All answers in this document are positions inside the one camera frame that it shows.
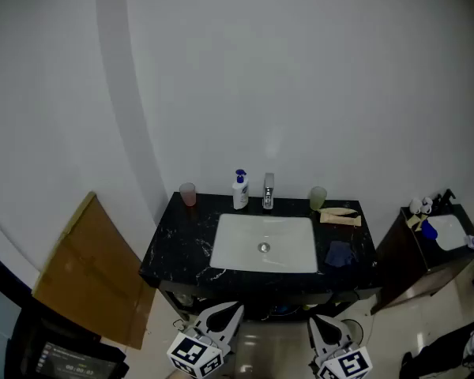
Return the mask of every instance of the vanity cabinet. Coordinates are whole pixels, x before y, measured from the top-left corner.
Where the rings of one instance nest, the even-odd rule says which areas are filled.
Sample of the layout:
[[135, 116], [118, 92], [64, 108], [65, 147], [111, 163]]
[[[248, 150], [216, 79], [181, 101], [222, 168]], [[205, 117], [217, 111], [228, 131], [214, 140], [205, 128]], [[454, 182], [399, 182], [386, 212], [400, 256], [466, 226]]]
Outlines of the vanity cabinet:
[[[467, 235], [474, 235], [474, 226], [461, 205], [453, 205]], [[372, 314], [399, 305], [412, 298], [433, 295], [457, 276], [474, 258], [467, 246], [445, 251], [435, 240], [424, 238], [421, 231], [410, 229], [408, 208], [401, 208], [392, 227], [377, 248], [378, 267], [383, 287]]]
[[[263, 216], [261, 198], [250, 197], [245, 208], [235, 210], [230, 196], [198, 193], [197, 204], [187, 208], [179, 193], [174, 193], [139, 273], [160, 290], [182, 318], [231, 301], [245, 305], [246, 320], [306, 321], [316, 313], [335, 317], [354, 302], [378, 292], [382, 280], [360, 203], [327, 200], [325, 206], [355, 209], [362, 216], [362, 226], [320, 223], [319, 212], [310, 209], [307, 199], [275, 198], [273, 209], [267, 213], [310, 221], [315, 272], [244, 271], [211, 267], [216, 231], [222, 215]], [[296, 249], [294, 255], [305, 250], [292, 238], [286, 241]], [[326, 254], [334, 241], [348, 243], [355, 261], [340, 268], [326, 264]], [[243, 242], [242, 246], [252, 246], [256, 254], [261, 254], [257, 242]], [[307, 310], [305, 305], [316, 306]]]

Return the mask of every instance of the cardboard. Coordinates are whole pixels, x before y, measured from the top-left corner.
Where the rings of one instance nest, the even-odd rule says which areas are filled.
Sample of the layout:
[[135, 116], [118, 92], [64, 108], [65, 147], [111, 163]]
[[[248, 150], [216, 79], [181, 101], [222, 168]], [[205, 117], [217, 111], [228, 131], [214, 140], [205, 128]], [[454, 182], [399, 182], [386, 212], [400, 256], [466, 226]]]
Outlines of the cardboard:
[[94, 193], [63, 230], [33, 296], [103, 337], [141, 349], [155, 290]]

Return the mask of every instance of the pink cup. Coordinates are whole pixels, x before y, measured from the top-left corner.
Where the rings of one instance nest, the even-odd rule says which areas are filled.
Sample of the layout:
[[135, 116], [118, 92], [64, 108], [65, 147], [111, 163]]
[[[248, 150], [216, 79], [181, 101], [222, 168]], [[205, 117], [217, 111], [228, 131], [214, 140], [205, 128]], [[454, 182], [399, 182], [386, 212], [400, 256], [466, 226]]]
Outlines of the pink cup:
[[186, 206], [194, 206], [197, 203], [197, 193], [195, 185], [191, 182], [185, 182], [179, 187], [179, 193]]

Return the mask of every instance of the white sink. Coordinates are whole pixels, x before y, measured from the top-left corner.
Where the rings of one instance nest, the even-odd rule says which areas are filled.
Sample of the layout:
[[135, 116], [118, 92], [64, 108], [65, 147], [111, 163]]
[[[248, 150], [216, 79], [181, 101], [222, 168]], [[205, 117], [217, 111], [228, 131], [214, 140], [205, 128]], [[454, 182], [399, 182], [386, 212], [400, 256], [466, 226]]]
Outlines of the white sink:
[[316, 272], [308, 218], [223, 214], [210, 266], [258, 272]]
[[445, 251], [465, 246], [466, 233], [455, 215], [432, 216], [427, 219], [437, 231], [437, 244]]

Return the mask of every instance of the faucet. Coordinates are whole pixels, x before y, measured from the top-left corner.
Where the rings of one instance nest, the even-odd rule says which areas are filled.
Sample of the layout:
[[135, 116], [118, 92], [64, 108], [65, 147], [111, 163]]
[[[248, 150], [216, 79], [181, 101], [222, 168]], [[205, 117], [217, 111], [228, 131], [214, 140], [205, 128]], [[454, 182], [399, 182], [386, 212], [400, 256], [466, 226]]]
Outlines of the faucet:
[[446, 211], [446, 207], [448, 208], [448, 212], [453, 212], [453, 204], [451, 204], [450, 198], [457, 199], [455, 197], [453, 191], [451, 189], [447, 189], [444, 195], [439, 194], [434, 199], [434, 205], [432, 206], [432, 214], [433, 215], [442, 215], [443, 212]]
[[274, 206], [272, 192], [274, 191], [274, 173], [265, 173], [265, 181], [263, 182], [263, 200], [261, 204], [264, 209], [270, 210]]

